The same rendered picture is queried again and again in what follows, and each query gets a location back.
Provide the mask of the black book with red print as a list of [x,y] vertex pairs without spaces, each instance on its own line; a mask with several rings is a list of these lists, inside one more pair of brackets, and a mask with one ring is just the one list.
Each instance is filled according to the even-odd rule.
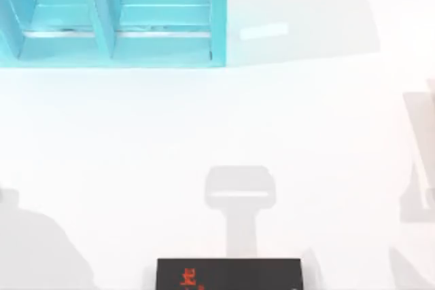
[[299,259],[159,258],[156,290],[304,290]]

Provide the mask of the light blue rack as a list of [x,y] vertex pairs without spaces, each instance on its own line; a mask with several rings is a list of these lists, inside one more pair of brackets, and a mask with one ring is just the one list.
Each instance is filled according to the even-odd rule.
[[0,68],[223,67],[227,0],[0,0]]

